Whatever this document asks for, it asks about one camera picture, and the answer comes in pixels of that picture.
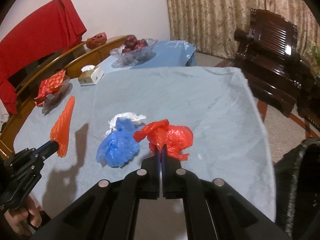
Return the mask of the person's left hand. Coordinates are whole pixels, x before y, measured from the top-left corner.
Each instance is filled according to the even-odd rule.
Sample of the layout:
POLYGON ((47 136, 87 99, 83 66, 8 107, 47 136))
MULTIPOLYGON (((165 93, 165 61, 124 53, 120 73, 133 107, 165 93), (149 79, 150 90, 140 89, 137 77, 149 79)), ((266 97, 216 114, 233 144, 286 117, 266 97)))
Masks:
POLYGON ((31 196, 25 200, 25 205, 17 210, 8 210, 4 214, 12 230, 19 236, 31 236, 31 230, 25 221, 29 219, 32 226, 38 228, 42 223, 42 218, 36 204, 31 196))

